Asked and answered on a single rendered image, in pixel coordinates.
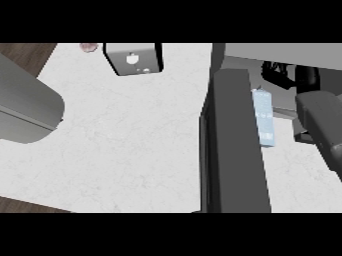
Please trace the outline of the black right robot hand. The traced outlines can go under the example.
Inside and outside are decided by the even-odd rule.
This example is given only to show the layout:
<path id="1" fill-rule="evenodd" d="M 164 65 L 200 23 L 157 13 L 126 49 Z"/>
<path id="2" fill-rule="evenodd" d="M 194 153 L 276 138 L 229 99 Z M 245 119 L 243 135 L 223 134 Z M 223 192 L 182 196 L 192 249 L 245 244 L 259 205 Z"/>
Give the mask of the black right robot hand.
<path id="1" fill-rule="evenodd" d="M 296 66 L 296 78 L 288 77 L 288 63 L 265 61 L 262 65 L 263 79 L 290 90 L 297 88 L 297 93 L 306 93 L 321 90 L 321 73 L 319 68 L 305 65 Z"/>

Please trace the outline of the pale blue milk carton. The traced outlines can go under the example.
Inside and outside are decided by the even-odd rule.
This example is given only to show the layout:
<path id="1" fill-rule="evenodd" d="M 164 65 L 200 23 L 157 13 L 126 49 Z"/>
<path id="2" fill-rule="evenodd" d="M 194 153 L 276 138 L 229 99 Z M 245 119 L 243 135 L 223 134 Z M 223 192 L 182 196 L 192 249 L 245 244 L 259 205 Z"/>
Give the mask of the pale blue milk carton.
<path id="1" fill-rule="evenodd" d="M 256 121 L 259 129 L 260 145 L 275 146 L 275 125 L 274 125 L 274 106 L 272 93 L 259 87 L 251 90 L 256 111 Z"/>

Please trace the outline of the small pink object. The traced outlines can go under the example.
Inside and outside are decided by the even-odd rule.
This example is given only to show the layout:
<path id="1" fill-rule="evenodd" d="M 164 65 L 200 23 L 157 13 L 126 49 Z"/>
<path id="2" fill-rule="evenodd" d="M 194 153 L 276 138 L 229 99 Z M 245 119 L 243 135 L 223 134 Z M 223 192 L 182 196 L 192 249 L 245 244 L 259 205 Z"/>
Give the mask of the small pink object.
<path id="1" fill-rule="evenodd" d="M 92 53 L 98 50 L 99 44 L 98 43 L 82 43 L 80 48 L 86 53 Z"/>

